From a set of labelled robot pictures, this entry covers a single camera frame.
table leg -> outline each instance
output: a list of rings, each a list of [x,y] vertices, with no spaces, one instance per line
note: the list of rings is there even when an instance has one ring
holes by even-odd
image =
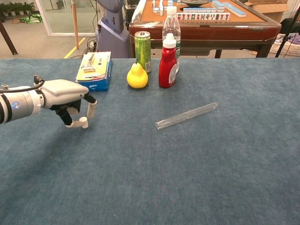
[[[3,38],[4,38],[4,40],[6,41],[6,44],[8,45],[8,47],[9,47],[11,53],[12,53],[13,55],[17,55],[18,52],[17,52],[17,50],[15,49],[15,46],[14,46],[13,42],[11,41],[11,39],[10,39],[8,33],[6,32],[6,30],[5,30],[5,28],[4,28],[4,26],[3,26],[3,24],[2,24],[1,21],[0,21],[0,32],[1,32],[1,34],[2,34],[2,36],[3,36]]]
[[[220,59],[222,54],[222,50],[216,50],[215,59]]]
[[[272,45],[274,44],[275,39],[273,39],[269,45],[262,45],[258,50],[256,57],[257,58],[267,58],[270,52]]]

yellow tape line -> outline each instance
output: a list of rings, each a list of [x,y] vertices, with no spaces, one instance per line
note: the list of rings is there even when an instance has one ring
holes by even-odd
[[[80,42],[78,42],[79,45],[81,45],[81,43],[85,40],[85,37],[83,39],[80,40]],[[69,58],[70,55],[72,55],[72,53],[76,50],[76,46],[64,57],[64,59]]]

plastic water bottle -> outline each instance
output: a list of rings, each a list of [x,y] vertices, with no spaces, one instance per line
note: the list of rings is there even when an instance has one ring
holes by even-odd
[[[163,40],[165,40],[168,33],[172,33],[174,39],[176,40],[176,60],[177,60],[177,69],[179,69],[180,63],[180,25],[176,16],[177,7],[176,6],[168,6],[167,7],[167,18],[165,19],[164,27],[163,27]]]

white bottle cap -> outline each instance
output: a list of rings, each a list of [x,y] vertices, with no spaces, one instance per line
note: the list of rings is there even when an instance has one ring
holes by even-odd
[[[168,6],[167,7],[167,15],[175,15],[177,13],[176,6]]]
[[[163,40],[163,47],[164,48],[175,48],[176,47],[176,40],[174,39],[174,35],[172,33],[167,33],[165,40]]]

wooden table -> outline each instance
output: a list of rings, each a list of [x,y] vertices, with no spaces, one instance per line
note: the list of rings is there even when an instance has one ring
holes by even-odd
[[[281,25],[254,11],[252,8],[237,0],[219,0],[229,2],[247,14],[238,17],[231,13],[228,21],[180,21],[181,28],[181,55],[199,55],[200,51],[216,49],[215,58],[220,58],[223,49],[248,49],[257,51],[257,57],[267,57]],[[182,13],[186,5],[177,5],[177,13]],[[202,5],[210,8],[211,2]],[[162,47],[162,28],[166,18],[164,15],[155,14],[152,0],[141,0],[132,17],[129,26],[130,43],[135,57],[134,35],[138,31],[148,31],[151,36],[151,47]]]

